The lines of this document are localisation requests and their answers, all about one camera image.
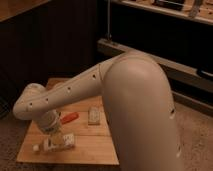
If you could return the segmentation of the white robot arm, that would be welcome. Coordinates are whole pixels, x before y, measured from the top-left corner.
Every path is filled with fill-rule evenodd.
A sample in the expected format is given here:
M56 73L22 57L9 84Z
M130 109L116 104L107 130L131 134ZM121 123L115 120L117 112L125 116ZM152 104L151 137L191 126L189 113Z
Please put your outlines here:
M167 76L148 54L132 50L48 90L25 87L13 113L45 133L59 129L56 109L101 96L122 171L184 171Z

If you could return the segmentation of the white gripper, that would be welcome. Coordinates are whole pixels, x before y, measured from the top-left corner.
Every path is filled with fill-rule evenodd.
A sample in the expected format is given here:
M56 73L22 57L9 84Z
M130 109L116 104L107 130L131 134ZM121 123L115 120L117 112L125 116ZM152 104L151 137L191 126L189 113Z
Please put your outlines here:
M39 116L35 120L35 123L42 133L53 134L57 132L61 126L60 115L56 110L51 110ZM53 134L52 143L54 145L63 145L64 144L63 134L61 132ZM47 152L50 150L50 145L51 145L50 137L46 137L42 141L42 149L45 152Z

